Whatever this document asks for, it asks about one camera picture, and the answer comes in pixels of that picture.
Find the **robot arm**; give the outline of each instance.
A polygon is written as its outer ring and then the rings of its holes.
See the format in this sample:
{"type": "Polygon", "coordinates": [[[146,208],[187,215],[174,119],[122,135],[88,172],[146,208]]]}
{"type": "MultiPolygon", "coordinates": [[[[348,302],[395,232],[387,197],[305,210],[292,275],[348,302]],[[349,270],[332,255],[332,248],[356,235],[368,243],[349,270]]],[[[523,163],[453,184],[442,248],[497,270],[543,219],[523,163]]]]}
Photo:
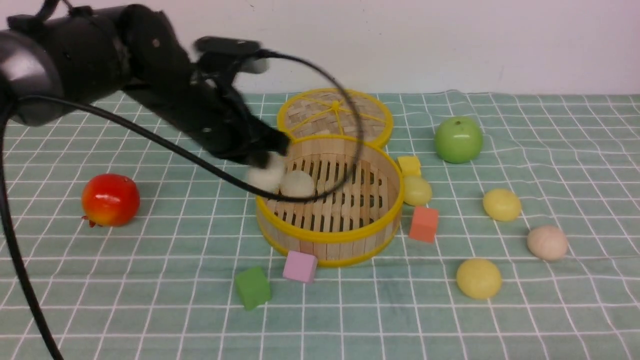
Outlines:
{"type": "MultiPolygon", "coordinates": [[[[50,95],[91,103],[117,91],[189,136],[209,154],[264,168],[268,152],[286,155],[289,138],[253,116],[232,83],[238,72],[260,74],[260,44],[204,37],[192,63],[163,12],[142,5],[72,8],[49,20],[58,0],[35,16],[8,18],[0,32],[0,81],[5,97],[50,95]]],[[[41,126],[74,111],[25,104],[14,121],[41,126]]]]}

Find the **yellow lemon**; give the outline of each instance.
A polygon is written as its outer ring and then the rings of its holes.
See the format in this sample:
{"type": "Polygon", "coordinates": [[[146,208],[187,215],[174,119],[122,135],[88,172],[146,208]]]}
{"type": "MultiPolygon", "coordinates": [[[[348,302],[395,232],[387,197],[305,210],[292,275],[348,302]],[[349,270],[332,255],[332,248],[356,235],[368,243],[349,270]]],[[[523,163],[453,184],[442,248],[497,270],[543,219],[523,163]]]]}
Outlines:
{"type": "Polygon", "coordinates": [[[496,221],[514,221],[522,212],[520,199],[507,189],[493,189],[484,195],[486,214],[496,221]]]}
{"type": "Polygon", "coordinates": [[[431,201],[431,185],[420,176],[404,177],[404,202],[411,206],[425,206],[431,201]]]}
{"type": "Polygon", "coordinates": [[[494,297],[502,287],[498,267],[482,258],[465,260],[458,268],[456,281],[460,291],[476,300],[494,297]]]}

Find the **table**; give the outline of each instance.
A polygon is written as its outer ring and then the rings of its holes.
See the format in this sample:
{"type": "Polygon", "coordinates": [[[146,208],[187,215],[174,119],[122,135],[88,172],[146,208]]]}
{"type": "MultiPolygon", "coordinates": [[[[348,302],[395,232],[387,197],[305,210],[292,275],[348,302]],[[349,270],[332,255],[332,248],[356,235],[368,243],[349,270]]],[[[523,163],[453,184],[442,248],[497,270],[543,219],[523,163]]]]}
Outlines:
{"type": "MultiPolygon", "coordinates": [[[[394,114],[386,150],[415,154],[440,210],[436,244],[407,238],[411,208],[379,256],[282,279],[253,195],[85,113],[8,129],[6,176],[20,246],[65,359],[640,359],[640,95],[375,94],[394,114]],[[452,115],[486,135],[472,164],[445,165],[435,126],[452,115]],[[103,172],[132,177],[142,203],[123,228],[89,228],[79,201],[103,172]],[[495,223],[481,197],[512,189],[523,216],[495,223]],[[570,253],[533,258],[528,229],[559,225],[570,253]],[[504,285],[466,298],[455,271],[494,261],[504,285]],[[262,266],[273,300],[245,311],[233,275],[262,266]]],[[[247,95],[271,124],[287,94],[247,95]]],[[[97,103],[181,146],[190,140],[122,94],[97,103]]],[[[244,168],[212,159],[231,174],[244,168]]],[[[0,356],[47,353],[0,249],[0,356]]]]}

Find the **white ball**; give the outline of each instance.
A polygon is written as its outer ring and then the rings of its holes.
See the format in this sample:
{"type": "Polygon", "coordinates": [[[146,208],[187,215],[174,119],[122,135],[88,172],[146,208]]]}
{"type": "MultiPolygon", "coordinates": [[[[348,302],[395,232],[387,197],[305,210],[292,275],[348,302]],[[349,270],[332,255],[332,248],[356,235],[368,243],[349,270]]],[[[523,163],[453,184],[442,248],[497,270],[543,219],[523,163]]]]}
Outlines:
{"type": "Polygon", "coordinates": [[[569,241],[562,230],[552,225],[543,225],[529,232],[527,247],[536,257],[555,261],[564,257],[569,249],[569,241]]]}
{"type": "Polygon", "coordinates": [[[310,197],[316,193],[316,182],[306,172],[293,170],[284,175],[280,191],[285,196],[310,197]]]}
{"type": "Polygon", "coordinates": [[[286,166],[284,158],[277,152],[269,153],[266,168],[250,167],[246,172],[246,182],[267,192],[276,192],[284,176],[286,166]]]}

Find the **toy apple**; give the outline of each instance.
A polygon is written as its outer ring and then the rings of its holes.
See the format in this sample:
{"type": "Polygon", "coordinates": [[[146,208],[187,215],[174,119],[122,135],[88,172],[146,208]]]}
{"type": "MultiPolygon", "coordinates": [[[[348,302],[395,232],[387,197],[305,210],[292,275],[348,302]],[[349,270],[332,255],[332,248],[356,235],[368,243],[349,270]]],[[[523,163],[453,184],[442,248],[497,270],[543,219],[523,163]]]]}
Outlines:
{"type": "Polygon", "coordinates": [[[451,117],[435,133],[436,154],[448,163],[460,164],[475,159],[483,147],[483,133],[470,117],[451,117]]]}
{"type": "Polygon", "coordinates": [[[140,193],[126,176],[101,174],[92,178],[82,192],[82,207],[89,226],[123,226],[136,216],[140,193]]]}

